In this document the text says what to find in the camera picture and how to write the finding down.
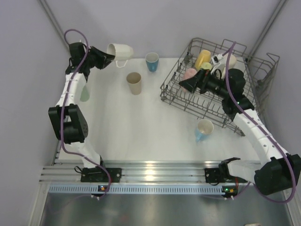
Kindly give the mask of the pink mug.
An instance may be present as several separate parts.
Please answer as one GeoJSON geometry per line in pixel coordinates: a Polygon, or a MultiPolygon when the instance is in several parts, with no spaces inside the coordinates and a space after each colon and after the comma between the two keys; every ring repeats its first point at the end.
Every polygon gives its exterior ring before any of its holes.
{"type": "Polygon", "coordinates": [[[196,69],[194,69],[194,68],[189,68],[189,69],[187,69],[186,72],[184,73],[182,80],[190,79],[190,78],[192,78],[193,76],[195,76],[196,73],[197,73],[197,70],[196,70],[196,69]]]}

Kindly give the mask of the white mug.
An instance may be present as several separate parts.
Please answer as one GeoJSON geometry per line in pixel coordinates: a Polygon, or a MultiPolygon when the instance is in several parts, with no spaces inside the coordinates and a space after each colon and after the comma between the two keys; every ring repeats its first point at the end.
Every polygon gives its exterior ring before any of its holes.
{"type": "Polygon", "coordinates": [[[134,50],[131,46],[126,44],[110,43],[107,46],[107,54],[114,55],[114,61],[117,68],[126,66],[128,60],[134,55],[134,50]]]}

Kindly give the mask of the pale yellow-green mug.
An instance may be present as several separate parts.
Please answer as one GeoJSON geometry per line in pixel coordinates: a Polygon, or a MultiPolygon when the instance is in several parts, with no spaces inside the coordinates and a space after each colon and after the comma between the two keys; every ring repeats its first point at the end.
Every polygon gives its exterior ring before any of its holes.
{"type": "Polygon", "coordinates": [[[203,62],[200,68],[204,70],[212,70],[213,66],[209,62],[203,62]]]}

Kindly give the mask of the yellow mug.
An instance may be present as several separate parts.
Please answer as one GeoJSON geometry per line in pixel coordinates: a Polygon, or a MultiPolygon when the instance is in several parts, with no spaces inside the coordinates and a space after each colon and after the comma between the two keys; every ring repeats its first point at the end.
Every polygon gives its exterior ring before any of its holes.
{"type": "Polygon", "coordinates": [[[200,52],[199,56],[197,57],[194,67],[198,71],[201,68],[202,63],[209,63],[211,59],[211,52],[204,49],[200,52]]]}

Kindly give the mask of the light blue mug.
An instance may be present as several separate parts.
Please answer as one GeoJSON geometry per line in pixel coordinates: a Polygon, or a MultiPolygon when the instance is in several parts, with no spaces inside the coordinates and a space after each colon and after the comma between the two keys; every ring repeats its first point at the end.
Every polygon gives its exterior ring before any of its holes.
{"type": "Polygon", "coordinates": [[[214,130],[214,124],[207,119],[201,119],[195,129],[195,140],[199,142],[211,135],[214,130]]]}

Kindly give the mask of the floral cream mug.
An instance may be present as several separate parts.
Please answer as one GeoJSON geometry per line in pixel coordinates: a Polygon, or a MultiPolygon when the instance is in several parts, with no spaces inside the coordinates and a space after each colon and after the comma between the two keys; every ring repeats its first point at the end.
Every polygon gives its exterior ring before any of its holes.
{"type": "MultiPolygon", "coordinates": [[[[228,53],[223,56],[223,59],[225,60],[225,62],[226,62],[227,58],[228,58],[228,53]]],[[[234,66],[235,66],[236,63],[237,63],[236,57],[233,54],[231,54],[230,55],[230,61],[229,61],[229,67],[228,67],[228,69],[234,68],[234,66]]],[[[226,73],[226,66],[224,66],[223,72],[222,72],[222,78],[223,79],[225,77],[225,73],[226,73]]]]}

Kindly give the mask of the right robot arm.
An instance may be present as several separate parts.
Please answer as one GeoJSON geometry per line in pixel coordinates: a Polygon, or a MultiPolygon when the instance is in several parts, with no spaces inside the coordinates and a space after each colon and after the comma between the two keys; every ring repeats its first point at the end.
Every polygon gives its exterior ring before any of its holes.
{"type": "Polygon", "coordinates": [[[225,79],[217,78],[210,70],[200,69],[179,85],[190,93],[213,93],[222,99],[222,108],[230,120],[244,133],[256,151],[261,165],[256,166],[238,157],[219,164],[224,181],[241,178],[253,183],[263,195],[291,188],[296,191],[301,172],[299,155],[289,154],[279,145],[260,120],[254,105],[244,95],[246,80],[239,69],[229,69],[225,79]]]}

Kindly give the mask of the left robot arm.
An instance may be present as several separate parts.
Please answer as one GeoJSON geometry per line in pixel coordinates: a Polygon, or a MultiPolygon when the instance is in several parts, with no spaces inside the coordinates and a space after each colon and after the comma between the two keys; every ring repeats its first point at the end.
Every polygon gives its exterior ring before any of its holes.
{"type": "Polygon", "coordinates": [[[75,171],[81,174],[81,182],[118,183],[122,169],[105,167],[102,157],[88,141],[88,123],[79,107],[90,70],[94,67],[104,69],[115,56],[82,42],[69,44],[69,51],[71,57],[65,71],[62,95],[57,104],[48,110],[55,136],[67,154],[82,159],[84,167],[75,167],[75,171]]]}

